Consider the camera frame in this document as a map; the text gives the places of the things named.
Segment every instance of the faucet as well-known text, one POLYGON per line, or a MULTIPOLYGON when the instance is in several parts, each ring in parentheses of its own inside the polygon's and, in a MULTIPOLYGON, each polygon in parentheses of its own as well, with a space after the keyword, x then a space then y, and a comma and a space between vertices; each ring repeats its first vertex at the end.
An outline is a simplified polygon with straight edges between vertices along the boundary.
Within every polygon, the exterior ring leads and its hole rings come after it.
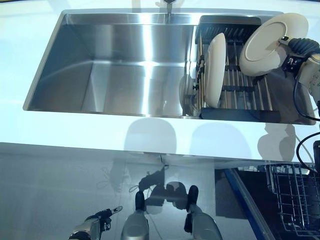
POLYGON ((176 0, 164 0, 164 2, 166 3, 166 10, 168 12, 168 16, 171 16, 171 12, 172 12, 172 4, 175 2, 176 0))

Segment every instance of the black cable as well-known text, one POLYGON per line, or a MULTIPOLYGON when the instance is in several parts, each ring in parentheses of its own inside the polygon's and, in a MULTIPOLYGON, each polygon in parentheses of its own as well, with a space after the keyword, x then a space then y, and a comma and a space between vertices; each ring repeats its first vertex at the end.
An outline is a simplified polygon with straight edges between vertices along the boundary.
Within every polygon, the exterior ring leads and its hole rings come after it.
POLYGON ((299 154, 299 150, 300 150, 301 145, 302 145, 305 141, 307 141, 308 139, 310 139, 310 138, 312 138, 312 137, 314 137, 314 136, 317 136, 317 135, 320 135, 320 132, 316 132, 316 133, 311 134, 311 135, 305 137, 304 139, 302 139, 302 141, 299 142, 298 146, 296 147, 295 153, 296 153, 296 157, 298 158, 299 162, 301 163, 301 165, 302 165, 305 169, 308 169, 310 172, 320 175, 320 172, 317 172, 317 171, 311 169, 309 166, 307 166, 307 165, 302 161, 302 159, 301 159, 301 157, 300 157, 300 154, 299 154))
POLYGON ((314 121, 320 121, 320 118, 316 118, 316 117, 312 117, 312 116, 309 116, 303 112, 301 112, 300 108, 298 107, 298 104, 297 104, 297 89, 298 89, 298 83, 299 83, 299 79, 297 78, 295 80, 295 84, 294 84, 294 88, 293 88, 293 103, 294 103, 294 106, 296 108, 296 110, 298 111, 298 113, 307 118, 307 119, 310 119, 310 120, 314 120, 314 121))

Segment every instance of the metal rack bar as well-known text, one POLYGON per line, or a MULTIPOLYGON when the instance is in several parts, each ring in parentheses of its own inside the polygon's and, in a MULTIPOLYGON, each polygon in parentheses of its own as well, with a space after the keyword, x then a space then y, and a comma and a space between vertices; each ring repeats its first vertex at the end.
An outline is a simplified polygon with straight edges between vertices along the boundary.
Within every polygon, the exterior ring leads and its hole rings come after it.
MULTIPOLYGON (((202 56, 203 55, 203 45, 202 45, 202 38, 200 38, 200 42, 199 42, 199 44, 200 44, 200 52, 201 52, 201 55, 200 56, 202 56)), ((202 58, 200 58, 200 74, 201 74, 201 78, 200 78, 200 81, 199 81, 199 91, 200 91, 200 108, 203 108, 204 107, 204 98, 205 98, 205 96, 204 96, 204 94, 205 94, 205 86, 204 86, 204 83, 205 83, 205 81, 204 81, 204 73, 203 73, 203 71, 202 71, 202 69, 204 68, 204 66, 205 66, 205 63, 204 63, 205 61, 204 61, 204 59, 202 59, 202 58)))
MULTIPOLYGON (((294 175, 294 181, 295 181, 295 184, 296 184, 296 191, 297 191, 297 194, 299 195, 300 192, 299 192, 299 187, 298 187, 298 180, 297 180, 297 175, 296 175, 296 171, 295 171, 295 167, 294 166, 292 166, 292 172, 294 173, 292 175, 294 175)), ((300 209, 299 210, 301 212, 301 215, 303 215, 304 213, 303 213, 303 210, 302 210, 301 197, 298 197, 298 202, 300 204, 300 209)), ((304 218, 302 218, 301 220, 302 220, 302 226, 304 228, 305 227, 305 220, 304 220, 304 218)))
POLYGON ((260 109, 261 110, 265 110, 264 102, 262 101, 262 93, 261 93, 260 81, 257 81, 257 85, 258 85, 258 92, 259 92, 260 109))
POLYGON ((272 103, 271 103, 270 91, 269 91, 268 81, 267 81, 266 75, 264 75, 263 79, 264 79, 264 84, 265 84, 266 97, 268 99, 269 110, 272 111, 273 107, 272 107, 272 103))
MULTIPOLYGON (((226 65, 230 66, 228 44, 226 45, 226 65)), ((229 69, 227 71, 228 71, 229 85, 231 85, 230 71, 229 71, 229 69)), ((235 83, 235 73, 234 73, 234 70, 231 70, 231 71, 232 71, 232 83, 235 86, 236 85, 236 83, 235 83)), ((235 109, 238 109, 236 90, 233 91, 233 97, 234 97, 234 107, 235 107, 235 109)))
MULTIPOLYGON (((235 64, 237 66, 239 66, 239 58, 238 58, 237 47, 236 47, 236 43, 235 42, 233 43, 233 47, 234 47, 234 54, 235 54, 235 64)), ((237 77, 237 81, 238 81, 238 85, 239 85, 239 73, 238 73, 238 70, 236 70, 236 77, 237 77)), ((245 85, 242 73, 241 73, 241 83, 242 83, 242 86, 245 85)), ((247 109, 246 92, 242 91, 242 94, 243 94, 244 109, 247 109)))

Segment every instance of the white plate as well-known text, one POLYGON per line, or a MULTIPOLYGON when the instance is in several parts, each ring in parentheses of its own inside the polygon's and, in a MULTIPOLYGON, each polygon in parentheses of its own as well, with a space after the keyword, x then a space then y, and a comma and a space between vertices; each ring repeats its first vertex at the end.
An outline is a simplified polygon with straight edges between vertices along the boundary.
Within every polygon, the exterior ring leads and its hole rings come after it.
POLYGON ((226 66, 226 38, 218 34, 211 41, 204 68, 204 100, 213 108, 218 107, 226 66))
POLYGON ((297 13, 284 13, 262 24, 246 41, 240 54, 243 74, 260 76, 280 67, 287 57, 288 47, 278 40, 283 36, 305 38, 308 20, 297 13))

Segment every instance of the dishwasher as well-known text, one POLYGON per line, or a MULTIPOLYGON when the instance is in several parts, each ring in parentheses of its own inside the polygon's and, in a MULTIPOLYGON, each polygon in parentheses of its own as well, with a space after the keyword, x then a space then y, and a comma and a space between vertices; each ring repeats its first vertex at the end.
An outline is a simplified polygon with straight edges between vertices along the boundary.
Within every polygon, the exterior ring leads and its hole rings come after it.
POLYGON ((252 200, 272 232, 273 238, 262 239, 319 239, 318 175, 297 163, 239 167, 231 171, 228 179, 245 189, 242 196, 249 196, 245 198, 252 200))

